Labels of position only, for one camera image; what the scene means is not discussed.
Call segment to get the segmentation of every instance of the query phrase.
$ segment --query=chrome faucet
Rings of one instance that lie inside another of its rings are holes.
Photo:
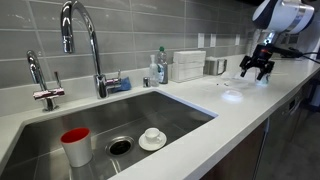
[[[75,50],[74,42],[73,42],[73,31],[72,31],[72,13],[74,10],[79,11],[81,17],[83,18],[87,26],[87,30],[89,32],[90,45],[91,45],[92,56],[93,56],[94,67],[95,67],[95,74],[93,75],[93,77],[95,81],[97,97],[99,99],[108,97],[107,90],[109,88],[121,86],[121,79],[120,77],[106,79],[106,76],[101,73],[98,41],[96,37],[95,28],[89,16],[88,11],[77,0],[67,1],[63,5],[61,10],[60,26],[61,26],[63,50],[64,52],[70,53],[70,54],[73,53]]]
[[[43,111],[53,111],[54,109],[59,108],[59,106],[56,105],[54,98],[63,96],[64,95],[64,89],[61,87],[61,82],[59,79],[58,72],[54,72],[58,88],[55,89],[48,89],[46,81],[44,79],[39,60],[34,53],[34,51],[27,51],[27,60],[29,63],[29,69],[31,72],[31,77],[33,79],[33,82],[35,84],[39,84],[41,91],[34,92],[33,97],[35,100],[43,100],[44,109]]]

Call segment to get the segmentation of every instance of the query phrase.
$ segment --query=white countertop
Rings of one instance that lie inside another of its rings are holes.
[[[239,89],[244,96],[240,103],[223,100],[222,93],[230,87],[223,85],[225,80],[208,76],[185,83],[170,82],[158,88],[133,88],[103,100],[91,97],[72,101],[60,104],[60,109],[50,113],[36,109],[3,116],[0,117],[0,174],[25,125],[157,91],[218,117],[111,179],[199,179],[319,69],[320,65],[310,61],[276,61],[269,85],[250,83]]]

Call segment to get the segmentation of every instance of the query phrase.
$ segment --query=wall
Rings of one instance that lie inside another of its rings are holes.
[[[61,79],[94,73],[88,35],[79,14],[73,17],[76,53],[64,54],[59,15],[63,0],[0,2],[0,89],[32,84],[26,51],[38,53],[47,81],[53,71]],[[172,63],[174,51],[197,48],[205,33],[208,56],[244,54],[253,31],[249,5],[235,0],[82,0],[90,13],[99,43],[102,71],[148,67],[149,55],[164,46]],[[209,47],[216,34],[216,47]],[[235,45],[236,34],[240,44]]]

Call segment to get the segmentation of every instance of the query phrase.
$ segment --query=small white cup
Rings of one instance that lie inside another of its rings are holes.
[[[81,167],[92,159],[91,137],[88,128],[72,129],[60,138],[72,167]]]
[[[160,131],[157,128],[147,129],[144,135],[149,144],[159,144],[162,141],[160,138]]]

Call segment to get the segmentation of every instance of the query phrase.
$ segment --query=sink basin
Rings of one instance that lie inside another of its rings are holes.
[[[154,152],[143,150],[139,137],[150,127],[167,136],[169,145],[214,119],[157,92],[120,100],[25,126],[1,180],[107,179]],[[91,130],[93,159],[73,168],[60,145],[63,133]]]

